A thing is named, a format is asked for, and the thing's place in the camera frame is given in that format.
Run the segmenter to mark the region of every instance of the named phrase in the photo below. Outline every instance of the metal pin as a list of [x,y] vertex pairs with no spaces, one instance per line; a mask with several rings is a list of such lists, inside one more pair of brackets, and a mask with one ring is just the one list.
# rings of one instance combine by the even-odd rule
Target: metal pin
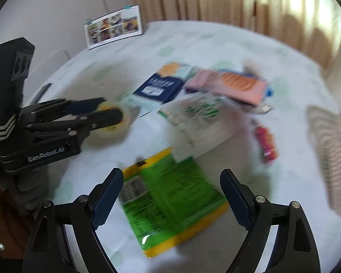
[[43,207],[44,208],[50,207],[51,204],[52,204],[52,202],[50,200],[47,200],[47,201],[43,202]]
[[79,202],[86,202],[88,200],[88,196],[87,195],[81,195],[78,198]]
[[265,198],[263,196],[256,196],[256,201],[259,203],[264,203],[265,202]]
[[293,201],[293,202],[292,202],[292,206],[293,206],[294,208],[300,208],[300,207],[301,207],[301,204],[299,204],[297,201]]

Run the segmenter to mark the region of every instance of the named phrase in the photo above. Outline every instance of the white tablecloth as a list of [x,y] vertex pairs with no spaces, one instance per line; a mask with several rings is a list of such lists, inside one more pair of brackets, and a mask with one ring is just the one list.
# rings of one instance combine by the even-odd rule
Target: white tablecloth
[[[233,26],[191,21],[150,23],[142,36],[75,56],[47,80],[53,85],[42,100],[100,96],[119,100],[168,61],[242,71],[246,60],[260,65],[262,76],[274,89],[269,102],[275,109],[258,119],[271,129],[280,157],[270,167],[264,166],[250,132],[244,130],[197,162],[218,187],[220,172],[230,168],[255,194],[271,202],[288,205],[299,201],[317,243],[322,272],[329,272],[341,258],[341,218],[328,205],[326,185],[309,144],[306,110],[319,106],[336,112],[337,104],[326,91],[319,65],[303,54]],[[130,166],[164,147],[144,118],[133,122],[124,139],[104,140],[91,135],[84,141],[80,155],[51,165],[50,198],[56,204],[71,202],[88,194],[113,167]],[[266,268],[276,229],[271,229],[257,272]],[[78,270],[86,272],[73,231],[67,230]],[[119,273],[222,273],[239,250],[246,231],[228,211],[191,240],[147,259],[116,202],[97,235]]]

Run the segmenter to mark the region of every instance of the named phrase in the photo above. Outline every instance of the curtain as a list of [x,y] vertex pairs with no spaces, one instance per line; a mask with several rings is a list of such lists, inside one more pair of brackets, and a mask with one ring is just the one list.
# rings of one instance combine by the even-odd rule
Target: curtain
[[330,68],[341,44],[336,0],[131,0],[145,21],[201,20],[271,36]]

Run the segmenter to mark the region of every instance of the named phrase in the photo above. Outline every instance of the pink package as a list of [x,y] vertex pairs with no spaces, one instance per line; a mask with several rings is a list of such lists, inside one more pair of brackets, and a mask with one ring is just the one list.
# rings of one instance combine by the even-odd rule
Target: pink package
[[226,95],[258,106],[265,95],[266,82],[231,72],[199,70],[186,82],[186,88]]

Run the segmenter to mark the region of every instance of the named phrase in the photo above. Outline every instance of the printed photo collage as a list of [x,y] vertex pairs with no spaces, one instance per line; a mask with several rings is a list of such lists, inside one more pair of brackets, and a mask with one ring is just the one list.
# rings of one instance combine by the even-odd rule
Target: printed photo collage
[[122,36],[127,38],[130,37],[128,34],[139,32],[140,13],[138,6],[115,13],[105,15],[91,24],[85,25],[89,48],[93,45],[101,45],[99,43],[121,39]]

